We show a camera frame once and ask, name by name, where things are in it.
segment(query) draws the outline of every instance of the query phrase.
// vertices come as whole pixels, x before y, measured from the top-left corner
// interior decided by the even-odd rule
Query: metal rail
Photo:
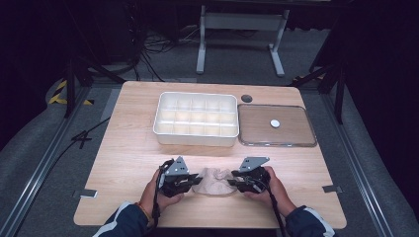
[[[374,225],[376,226],[379,236],[394,236],[391,229],[382,213],[381,207],[379,206],[376,195],[367,179],[366,174],[361,166],[358,159],[357,153],[352,146],[351,140],[343,125],[339,124],[335,119],[334,106],[332,99],[325,94],[320,95],[321,99],[326,106],[327,114],[332,120],[340,139],[342,140],[347,156],[349,167],[354,175],[355,181],[357,182],[358,188],[360,189],[361,195],[363,196],[364,202],[366,203],[367,209],[371,215]]]
[[[313,9],[330,11],[353,11],[354,0],[341,1],[293,1],[293,0],[143,0],[143,3],[177,4],[177,5],[207,5],[207,6],[254,6],[254,7],[281,7],[288,10]]]
[[[26,215],[31,209],[31,206],[40,191],[40,188],[42,187],[43,182],[46,180],[48,173],[56,162],[56,159],[58,159],[56,157],[57,148],[61,144],[62,138],[70,127],[71,122],[74,120],[77,111],[86,100],[89,91],[90,88],[80,88],[74,111],[59,125],[51,144],[47,148],[36,170],[28,180],[24,191],[22,192],[14,208],[6,219],[6,222],[3,224],[0,230],[0,237],[10,237],[17,235],[23,221],[25,220]]]

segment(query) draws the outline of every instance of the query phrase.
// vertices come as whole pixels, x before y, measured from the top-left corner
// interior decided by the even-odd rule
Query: sleeve
[[[93,237],[143,236],[148,219],[142,210],[125,201]]]
[[[295,209],[286,218],[287,232],[293,237],[337,237],[332,227],[312,208],[305,205]]]

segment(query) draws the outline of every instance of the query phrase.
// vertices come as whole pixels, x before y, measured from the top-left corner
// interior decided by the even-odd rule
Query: person's right hand
[[[157,182],[158,174],[159,174],[159,171],[157,170],[154,173],[151,181],[148,182],[147,186],[145,186],[144,192],[142,193],[142,196],[141,196],[141,201],[140,201],[141,205],[149,216],[151,216],[153,206],[154,206],[154,194],[156,190],[156,182]],[[178,203],[183,197],[184,197],[184,194],[178,194],[173,197],[166,197],[158,193],[157,203],[160,208],[160,213],[163,212],[167,206]]]
[[[265,166],[264,168],[271,176],[269,187],[271,188],[271,192],[278,202],[277,209],[283,217],[287,217],[293,210],[296,209],[296,206],[288,197],[286,188],[284,187],[280,179],[278,179],[278,177],[275,175],[274,169],[272,169],[272,167],[270,166]],[[272,206],[272,201],[268,191],[263,191],[261,194],[245,192],[244,195],[248,198],[261,201],[267,206]]]

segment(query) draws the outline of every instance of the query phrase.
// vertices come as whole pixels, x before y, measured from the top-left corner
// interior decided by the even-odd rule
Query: gray carpet
[[[280,86],[291,83],[295,76],[308,73],[308,67],[326,36],[326,31],[285,32],[280,46],[280,57],[286,71],[284,78],[276,76],[266,49],[267,43],[274,38],[271,33],[256,33],[247,38],[232,32],[210,34],[207,39],[208,52],[203,75],[195,73],[198,57],[198,44],[195,41],[176,46],[168,52],[150,53],[149,61],[165,80]],[[144,63],[140,62],[137,69],[142,80],[157,80]],[[122,76],[127,80],[136,79],[133,71]],[[94,100],[94,105],[82,106],[76,112],[59,151],[63,151],[71,143],[71,137],[95,126],[111,113],[121,86],[105,78],[98,78],[97,82],[86,98]],[[337,230],[337,233],[340,236],[378,236],[368,207],[349,168],[344,144],[333,126],[335,121],[327,115],[328,108],[321,96],[310,90],[315,85],[314,81],[304,85],[301,94],[333,183],[342,187],[344,191],[339,194],[339,199],[348,225]],[[46,100],[50,98],[55,87],[56,85],[52,86],[45,95]],[[64,105],[49,105],[47,110],[28,123],[1,151],[1,224],[5,222],[26,181],[40,162],[64,113]],[[343,120],[344,128],[377,194],[394,236],[418,236],[419,227],[413,212],[380,161],[348,92],[345,95]],[[73,215],[78,198],[72,195],[74,191],[82,190],[86,184],[106,126],[104,123],[91,131],[88,137],[92,140],[86,141],[82,149],[78,142],[64,153],[43,184],[18,236],[91,236],[96,232],[97,226],[81,227],[74,224]],[[155,233],[155,236],[254,235],[269,236],[275,233],[266,230],[235,229],[158,229]]]

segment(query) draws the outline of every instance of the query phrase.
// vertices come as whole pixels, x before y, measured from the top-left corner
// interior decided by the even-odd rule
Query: wooden table
[[[161,145],[152,127],[159,96],[163,92],[196,92],[251,95],[252,104],[304,107],[296,88],[125,82],[98,151],[86,189],[96,198],[82,198],[74,215],[79,225],[102,225],[125,200],[138,201],[158,166],[184,156],[191,174],[205,167],[237,170],[247,156],[269,156],[295,205],[315,208],[333,228],[344,228],[346,219],[318,145],[299,147],[249,147],[238,139],[232,147]],[[169,206],[160,227],[278,228],[274,212],[260,202],[236,192],[229,197],[208,197],[189,191],[178,204]]]

